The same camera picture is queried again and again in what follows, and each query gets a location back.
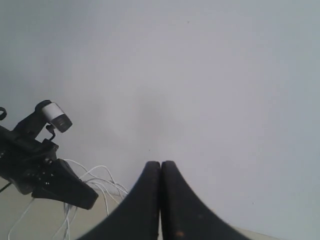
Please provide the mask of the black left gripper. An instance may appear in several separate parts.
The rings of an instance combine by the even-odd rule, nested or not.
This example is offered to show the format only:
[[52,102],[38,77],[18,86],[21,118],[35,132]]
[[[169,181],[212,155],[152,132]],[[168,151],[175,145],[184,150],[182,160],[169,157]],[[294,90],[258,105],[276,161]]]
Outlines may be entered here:
[[59,146],[0,127],[0,177],[23,195],[63,202],[90,210],[96,191],[82,181],[70,165],[57,159]]

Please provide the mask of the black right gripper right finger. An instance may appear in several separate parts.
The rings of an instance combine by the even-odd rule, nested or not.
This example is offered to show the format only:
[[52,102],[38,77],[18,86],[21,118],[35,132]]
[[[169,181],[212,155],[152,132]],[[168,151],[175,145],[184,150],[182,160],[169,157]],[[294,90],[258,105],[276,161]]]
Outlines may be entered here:
[[174,161],[161,164],[164,240],[247,240],[213,213],[185,181]]

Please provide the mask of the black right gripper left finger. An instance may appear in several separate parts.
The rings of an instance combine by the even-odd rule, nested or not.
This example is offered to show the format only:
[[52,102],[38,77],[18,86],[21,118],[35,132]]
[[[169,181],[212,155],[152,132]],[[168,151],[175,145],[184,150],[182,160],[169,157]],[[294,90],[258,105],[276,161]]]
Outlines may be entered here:
[[81,240],[156,240],[159,235],[161,166],[148,161],[125,199]]

